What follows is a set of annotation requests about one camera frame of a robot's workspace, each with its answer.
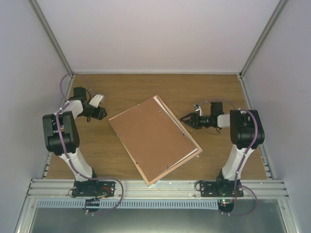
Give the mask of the aluminium front rail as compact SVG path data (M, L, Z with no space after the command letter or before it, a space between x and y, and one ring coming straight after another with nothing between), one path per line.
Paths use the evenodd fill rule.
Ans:
M163 180L147 186L143 180L122 180L125 199L201 199L194 180ZM280 180L242 180L258 199L288 199L285 184ZM68 198L74 180L34 179L30 182L28 198Z

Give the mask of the aluminium corner post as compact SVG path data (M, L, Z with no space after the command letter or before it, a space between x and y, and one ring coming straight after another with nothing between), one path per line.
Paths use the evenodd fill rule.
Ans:
M38 2L36 0L29 0L28 2L30 3L35 15L37 16L37 18L38 18L38 20L42 26L42 28L44 29L49 40L51 41L56 53L58 54L63 66L65 67L67 73L72 73L72 69L71 69L71 67L70 67L70 65L69 65L69 63L68 63L58 41L57 41L57 39L53 33L42 9L41 9L41 7L39 6Z
M270 31L272 30L273 26L275 25L276 21L278 20L279 16L281 15L282 11L284 10L288 0L279 0L277 2L276 7L274 8L271 16L269 17L267 23L265 24L263 31L261 32L258 40L256 41L250 55L248 56L244 66L242 67L241 71L239 72L239 77L242 79L246 74L247 70L249 69L251 63L255 59L258 51L262 47L263 43L265 42L266 38L268 37Z

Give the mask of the left aluminium corner post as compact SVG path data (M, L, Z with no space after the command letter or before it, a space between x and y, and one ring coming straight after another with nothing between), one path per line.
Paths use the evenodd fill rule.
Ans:
M71 67L70 67L70 65L69 65L69 63L68 63L58 41L57 41L57 39L53 33L42 9L41 9L41 7L39 6L38 2L36 0L29 0L28 2L30 3L35 15L37 16L37 18L38 18L38 20L42 26L42 28L44 29L49 40L51 41L56 53L58 54L63 66L65 67L67 73L72 73L72 69L71 69Z

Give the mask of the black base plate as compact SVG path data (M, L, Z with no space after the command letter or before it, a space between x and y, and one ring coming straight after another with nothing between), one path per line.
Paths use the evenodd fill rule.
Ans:
M220 198L235 198L243 197L243 188L239 188L241 185L240 180L237 181L235 190L234 181L204 181L199 180L195 183L194 188L200 192L201 197L220 197Z
M69 190L72 198L95 197L108 198L114 196L116 182L112 181L75 181L73 188Z

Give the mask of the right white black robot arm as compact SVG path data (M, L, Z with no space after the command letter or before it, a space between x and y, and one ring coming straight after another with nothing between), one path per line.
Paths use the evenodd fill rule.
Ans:
M202 196L242 197L241 173L247 159L265 140L265 132L257 110L223 111L223 103L210 103L210 115L203 115L201 104L195 104L195 111L180 118L180 121L193 129L230 129L232 149L225 166L214 182L200 181Z

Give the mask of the right aluminium corner post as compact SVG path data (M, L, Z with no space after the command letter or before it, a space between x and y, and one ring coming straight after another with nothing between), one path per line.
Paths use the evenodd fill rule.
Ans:
M281 15L282 11L284 10L288 0L279 0L277 2L276 7L274 8L271 16L269 17L267 23L265 24L263 31L261 32L258 40L256 41L250 55L248 56L244 66L242 67L241 71L239 72L239 77L242 79L246 74L247 70L249 69L251 63L255 59L258 51L262 47L263 43L265 42L266 38L268 37L270 31L272 30L273 26L275 25L276 21L278 20L279 16Z

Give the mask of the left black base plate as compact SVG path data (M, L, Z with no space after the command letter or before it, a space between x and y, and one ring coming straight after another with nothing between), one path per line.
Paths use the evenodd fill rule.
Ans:
M114 196L116 182L112 181L75 181L73 188L69 190L72 198L95 197L108 198Z

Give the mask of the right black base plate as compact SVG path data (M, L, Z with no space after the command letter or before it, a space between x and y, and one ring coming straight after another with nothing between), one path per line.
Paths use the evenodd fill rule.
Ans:
M240 180L237 181L235 190L234 181L204 181L199 180L195 183L194 188L200 192L201 197L220 197L220 198L235 198L243 197L243 188L239 188L241 185Z

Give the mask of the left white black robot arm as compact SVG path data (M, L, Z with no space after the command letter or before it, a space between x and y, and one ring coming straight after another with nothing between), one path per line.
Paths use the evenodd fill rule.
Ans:
M104 95L96 94L88 99L87 93L83 87L74 88L73 97L55 113L44 115L42 122L46 149L65 161L74 174L76 187L83 185L89 196L95 196L100 191L100 184L81 153L75 120L78 117L85 117L87 122L91 119L102 120L107 113L100 107Z

